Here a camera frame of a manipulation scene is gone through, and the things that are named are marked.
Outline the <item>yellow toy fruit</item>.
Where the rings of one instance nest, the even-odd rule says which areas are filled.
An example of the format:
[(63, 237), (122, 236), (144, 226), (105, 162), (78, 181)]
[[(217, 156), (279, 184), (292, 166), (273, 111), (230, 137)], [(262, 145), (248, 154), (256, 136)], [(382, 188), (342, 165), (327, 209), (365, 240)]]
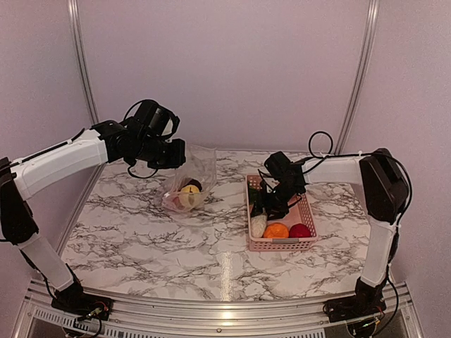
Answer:
[(194, 208), (201, 203), (202, 192), (196, 185), (186, 185), (180, 190), (179, 200), (183, 207)]

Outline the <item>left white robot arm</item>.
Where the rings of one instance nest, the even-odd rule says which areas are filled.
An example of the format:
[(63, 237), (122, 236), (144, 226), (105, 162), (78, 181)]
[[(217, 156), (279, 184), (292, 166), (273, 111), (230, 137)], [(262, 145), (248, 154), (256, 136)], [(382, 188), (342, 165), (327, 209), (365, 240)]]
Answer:
[(41, 190), (75, 173), (118, 160), (133, 166), (144, 161), (148, 168), (165, 170), (185, 163), (185, 141), (172, 134), (152, 132), (131, 118), (93, 125), (77, 137), (26, 158), (1, 159), (1, 234), (18, 247), (61, 294), (63, 304), (84, 313), (89, 298), (76, 277), (49, 242), (39, 233), (27, 200)]

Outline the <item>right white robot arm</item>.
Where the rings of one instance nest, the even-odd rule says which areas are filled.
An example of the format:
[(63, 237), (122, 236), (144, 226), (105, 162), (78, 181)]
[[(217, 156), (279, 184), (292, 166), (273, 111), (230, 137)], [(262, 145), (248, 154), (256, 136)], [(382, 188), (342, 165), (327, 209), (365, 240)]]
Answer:
[(389, 150), (371, 153), (307, 156), (291, 161), (282, 151), (271, 154), (264, 163), (273, 189), (262, 192), (263, 208), (276, 220), (292, 208), (291, 199), (306, 192), (309, 184), (345, 183), (360, 187), (362, 203), (371, 226), (366, 260), (349, 309), (364, 315), (376, 305), (374, 291), (385, 286), (388, 268), (397, 250), (400, 221), (412, 200), (412, 183), (404, 166)]

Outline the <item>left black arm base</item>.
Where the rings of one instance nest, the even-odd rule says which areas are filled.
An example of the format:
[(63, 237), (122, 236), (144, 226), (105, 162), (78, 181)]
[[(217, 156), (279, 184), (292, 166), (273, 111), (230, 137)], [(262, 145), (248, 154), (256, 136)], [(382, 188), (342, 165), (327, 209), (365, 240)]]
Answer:
[(112, 305), (113, 300), (108, 297), (86, 294), (84, 292), (74, 294), (61, 292), (51, 302), (53, 308), (75, 314), (83, 320), (93, 317), (108, 320)]

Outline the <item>pink plastic basket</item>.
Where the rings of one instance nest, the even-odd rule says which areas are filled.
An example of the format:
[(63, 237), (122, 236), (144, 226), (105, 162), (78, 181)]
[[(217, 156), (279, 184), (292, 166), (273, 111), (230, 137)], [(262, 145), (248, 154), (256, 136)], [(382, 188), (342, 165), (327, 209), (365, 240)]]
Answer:
[(254, 238), (250, 234), (250, 222), (251, 217), (259, 215), (254, 212), (254, 206), (250, 206), (248, 201), (248, 186), (261, 189), (259, 183), (261, 178), (258, 175), (247, 174), (245, 175), (245, 193), (246, 193), (246, 204), (247, 204), (247, 241), (250, 251), (255, 252), (275, 252), (275, 251), (307, 251), (311, 245), (318, 239), (318, 234), (316, 231), (316, 225), (313, 219), (313, 213), (311, 211), (311, 205), (309, 203), (308, 196), (304, 194), (302, 200), (294, 205), (290, 212), (282, 219), (279, 220), (267, 220), (267, 226), (272, 223), (282, 223), (290, 228), (297, 224), (305, 224), (311, 231), (311, 236), (309, 238), (286, 238), (286, 239), (265, 239), (265, 238)]

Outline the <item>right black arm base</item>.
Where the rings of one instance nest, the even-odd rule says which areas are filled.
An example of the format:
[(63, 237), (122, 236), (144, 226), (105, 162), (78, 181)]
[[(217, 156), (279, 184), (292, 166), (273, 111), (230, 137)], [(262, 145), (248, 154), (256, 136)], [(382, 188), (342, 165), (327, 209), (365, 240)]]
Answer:
[(323, 312), (331, 323), (336, 323), (382, 313), (386, 308), (385, 299), (382, 296), (373, 302), (368, 302), (366, 299), (354, 295), (327, 300), (323, 305)]

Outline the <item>bright red toy fruit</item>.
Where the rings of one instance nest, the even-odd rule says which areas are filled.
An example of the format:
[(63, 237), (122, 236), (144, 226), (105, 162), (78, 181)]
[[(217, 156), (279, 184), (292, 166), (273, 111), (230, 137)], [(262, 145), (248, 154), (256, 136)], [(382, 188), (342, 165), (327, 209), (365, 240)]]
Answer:
[(169, 205), (175, 209), (183, 208), (183, 204), (180, 202), (179, 196), (171, 196), (168, 200)]

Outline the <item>clear zip top bag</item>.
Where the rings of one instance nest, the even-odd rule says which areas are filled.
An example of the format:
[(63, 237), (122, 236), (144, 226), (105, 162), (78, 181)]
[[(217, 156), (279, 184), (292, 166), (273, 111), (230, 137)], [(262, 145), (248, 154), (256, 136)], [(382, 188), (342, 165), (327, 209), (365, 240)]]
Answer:
[(162, 185), (161, 205), (188, 213), (202, 206), (216, 185), (216, 150), (187, 145), (186, 162)]

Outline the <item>dark maroon toy food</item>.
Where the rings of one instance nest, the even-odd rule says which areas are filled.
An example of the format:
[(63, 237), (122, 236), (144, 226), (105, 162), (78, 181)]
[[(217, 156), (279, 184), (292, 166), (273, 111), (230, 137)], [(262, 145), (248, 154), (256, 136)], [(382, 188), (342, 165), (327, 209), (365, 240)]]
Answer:
[(196, 188), (198, 188), (199, 191), (202, 191), (202, 190), (203, 190), (202, 184), (201, 184), (198, 180), (195, 180), (195, 179), (191, 179), (191, 180), (187, 183), (187, 185), (193, 185), (193, 186), (195, 186)]

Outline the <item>white toy bun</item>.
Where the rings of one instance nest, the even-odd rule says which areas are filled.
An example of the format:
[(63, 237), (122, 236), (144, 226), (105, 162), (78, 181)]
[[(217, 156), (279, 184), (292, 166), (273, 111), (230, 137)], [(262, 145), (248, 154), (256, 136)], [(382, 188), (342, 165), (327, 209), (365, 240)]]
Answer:
[(267, 215), (261, 214), (251, 217), (250, 234), (254, 238), (262, 238), (267, 227)]

